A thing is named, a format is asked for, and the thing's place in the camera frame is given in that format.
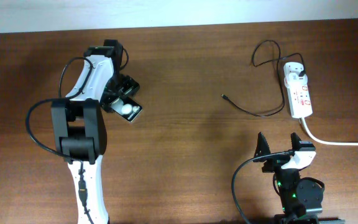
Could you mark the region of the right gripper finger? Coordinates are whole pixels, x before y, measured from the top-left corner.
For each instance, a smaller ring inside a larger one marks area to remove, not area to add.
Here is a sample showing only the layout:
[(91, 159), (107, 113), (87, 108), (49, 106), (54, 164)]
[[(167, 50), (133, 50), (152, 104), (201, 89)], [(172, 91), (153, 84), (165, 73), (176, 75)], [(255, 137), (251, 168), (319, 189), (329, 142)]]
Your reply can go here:
[(255, 156), (266, 156), (271, 154), (267, 140), (262, 132), (258, 133)]
[(302, 148), (300, 137), (297, 135), (297, 133), (291, 133), (290, 137), (292, 151), (299, 151)]

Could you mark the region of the black smartphone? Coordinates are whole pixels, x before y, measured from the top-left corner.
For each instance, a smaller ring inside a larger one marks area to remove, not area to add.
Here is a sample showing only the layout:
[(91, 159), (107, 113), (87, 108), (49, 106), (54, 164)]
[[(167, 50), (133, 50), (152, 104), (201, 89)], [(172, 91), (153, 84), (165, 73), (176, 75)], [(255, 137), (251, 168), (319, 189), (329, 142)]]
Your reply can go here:
[(142, 112), (143, 107), (132, 98), (118, 98), (111, 103), (111, 109), (129, 123), (132, 123)]

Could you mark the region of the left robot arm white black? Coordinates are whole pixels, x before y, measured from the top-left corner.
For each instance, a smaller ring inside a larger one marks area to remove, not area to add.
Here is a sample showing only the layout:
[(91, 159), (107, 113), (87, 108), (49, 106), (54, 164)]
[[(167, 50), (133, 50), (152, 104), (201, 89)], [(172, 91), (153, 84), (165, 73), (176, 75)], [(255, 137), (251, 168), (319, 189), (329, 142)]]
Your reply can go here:
[(108, 136), (102, 112), (133, 122), (142, 106), (133, 100), (140, 88), (122, 74), (128, 53), (114, 39), (89, 47), (72, 90), (51, 104), (56, 150), (63, 154), (73, 177), (78, 223), (109, 223), (104, 204), (101, 166)]

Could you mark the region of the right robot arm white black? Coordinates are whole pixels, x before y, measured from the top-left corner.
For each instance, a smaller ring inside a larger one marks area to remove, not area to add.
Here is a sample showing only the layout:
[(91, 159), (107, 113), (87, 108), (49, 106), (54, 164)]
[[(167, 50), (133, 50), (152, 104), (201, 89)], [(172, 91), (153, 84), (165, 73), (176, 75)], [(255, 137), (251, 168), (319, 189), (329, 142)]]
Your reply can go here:
[(257, 137), (254, 161), (261, 162), (263, 173), (273, 174), (273, 187), (280, 197), (282, 214), (275, 215), (275, 223), (345, 223), (340, 218), (320, 218), (323, 212), (324, 182), (302, 177), (300, 171), (309, 167), (316, 156), (310, 141), (303, 141), (291, 133), (291, 149), (272, 153), (263, 133)]

